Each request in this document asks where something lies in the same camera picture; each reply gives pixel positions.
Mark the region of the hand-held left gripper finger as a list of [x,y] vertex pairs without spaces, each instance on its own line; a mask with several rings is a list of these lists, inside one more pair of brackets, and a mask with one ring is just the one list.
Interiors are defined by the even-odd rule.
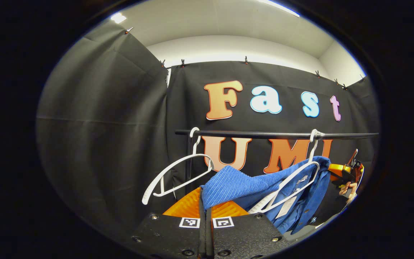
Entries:
[[233,201],[206,212],[209,259],[259,259],[290,246],[263,213],[249,214]]
[[149,213],[131,240],[137,253],[149,259],[200,259],[205,254],[202,189],[185,195],[164,213]]

